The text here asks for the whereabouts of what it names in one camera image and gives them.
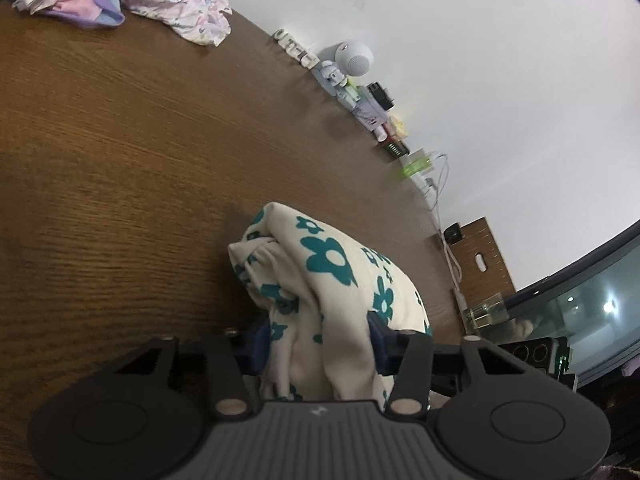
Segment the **cream green floral dress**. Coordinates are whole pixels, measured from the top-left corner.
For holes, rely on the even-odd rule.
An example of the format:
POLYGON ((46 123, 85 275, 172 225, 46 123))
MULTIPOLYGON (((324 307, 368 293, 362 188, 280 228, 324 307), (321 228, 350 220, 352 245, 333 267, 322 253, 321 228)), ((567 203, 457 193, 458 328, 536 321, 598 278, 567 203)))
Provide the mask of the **cream green floral dress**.
POLYGON ((394 380, 375 369, 368 313, 392 330, 431 330, 420 292, 392 260, 276 202, 262 207, 228 253, 269 316, 264 399, 390 400, 394 380))

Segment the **drinking glass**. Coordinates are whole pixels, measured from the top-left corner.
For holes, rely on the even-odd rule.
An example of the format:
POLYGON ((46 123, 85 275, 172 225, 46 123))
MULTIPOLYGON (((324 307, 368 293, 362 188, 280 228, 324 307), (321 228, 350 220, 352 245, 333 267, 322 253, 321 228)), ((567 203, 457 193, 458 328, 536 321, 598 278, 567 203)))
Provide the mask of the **drinking glass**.
POLYGON ((462 311, 462 321, 468 334, 479 335, 490 326, 497 326, 509 319, 508 309, 500 292, 462 311))

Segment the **wooden chair back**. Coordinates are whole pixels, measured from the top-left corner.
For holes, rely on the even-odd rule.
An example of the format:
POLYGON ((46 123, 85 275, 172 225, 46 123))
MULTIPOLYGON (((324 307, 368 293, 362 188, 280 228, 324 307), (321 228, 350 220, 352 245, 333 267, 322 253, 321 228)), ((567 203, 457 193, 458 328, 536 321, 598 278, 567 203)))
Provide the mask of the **wooden chair back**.
POLYGON ((476 306, 492 296, 514 294, 515 287, 495 237, 485 218, 460 228, 461 238, 451 249, 461 266, 460 288, 469 306, 476 306))

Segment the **small black clock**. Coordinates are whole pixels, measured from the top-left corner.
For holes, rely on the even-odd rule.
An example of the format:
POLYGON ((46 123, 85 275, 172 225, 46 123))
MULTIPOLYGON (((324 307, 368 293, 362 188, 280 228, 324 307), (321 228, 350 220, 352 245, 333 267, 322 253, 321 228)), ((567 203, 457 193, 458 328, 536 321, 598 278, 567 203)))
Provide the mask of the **small black clock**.
POLYGON ((444 229, 444 232, 442 232, 442 234, 444 234, 444 240, 448 245, 457 244, 461 242, 464 237, 462 227, 458 222, 453 223, 451 226, 448 226, 448 228, 444 229))

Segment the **white power strip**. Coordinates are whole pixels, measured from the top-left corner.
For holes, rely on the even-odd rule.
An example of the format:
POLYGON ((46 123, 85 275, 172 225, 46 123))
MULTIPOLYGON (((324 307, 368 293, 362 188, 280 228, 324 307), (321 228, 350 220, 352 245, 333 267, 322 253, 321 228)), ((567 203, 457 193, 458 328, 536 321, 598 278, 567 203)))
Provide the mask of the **white power strip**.
POLYGON ((423 178, 421 193, 429 210, 434 210, 439 204, 440 184, 433 178, 423 178))

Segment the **green liquid bottle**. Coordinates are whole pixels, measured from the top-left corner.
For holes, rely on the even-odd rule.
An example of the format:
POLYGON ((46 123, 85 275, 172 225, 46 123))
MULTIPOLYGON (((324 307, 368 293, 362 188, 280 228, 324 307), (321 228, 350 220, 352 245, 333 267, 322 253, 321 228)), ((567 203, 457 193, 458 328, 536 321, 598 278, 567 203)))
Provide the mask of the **green liquid bottle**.
POLYGON ((402 176, 406 179, 424 177, 433 170, 433 156, 431 152, 417 150, 399 159, 402 176))

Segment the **white astronaut figurine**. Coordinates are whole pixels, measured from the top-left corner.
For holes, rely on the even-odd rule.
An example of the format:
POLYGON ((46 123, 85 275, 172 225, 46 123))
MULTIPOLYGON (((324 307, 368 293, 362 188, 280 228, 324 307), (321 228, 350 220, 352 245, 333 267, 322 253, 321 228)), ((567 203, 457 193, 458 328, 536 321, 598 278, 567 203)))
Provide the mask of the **white astronaut figurine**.
POLYGON ((334 51, 333 58, 320 61, 311 70, 320 86, 330 96, 345 90, 350 78, 369 73, 374 62, 371 49, 360 41, 345 41, 334 51))

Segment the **white letter block row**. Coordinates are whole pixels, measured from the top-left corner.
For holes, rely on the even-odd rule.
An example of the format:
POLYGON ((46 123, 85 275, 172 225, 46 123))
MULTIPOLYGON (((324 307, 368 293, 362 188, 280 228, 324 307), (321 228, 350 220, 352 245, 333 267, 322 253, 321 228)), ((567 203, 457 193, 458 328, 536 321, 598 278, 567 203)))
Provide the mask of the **white letter block row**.
POLYGON ((272 39, 290 58, 294 58, 294 60, 303 66, 303 68, 306 68, 306 70, 312 70, 319 64, 320 60, 318 56, 303 47, 284 28, 276 30, 272 34, 272 39))

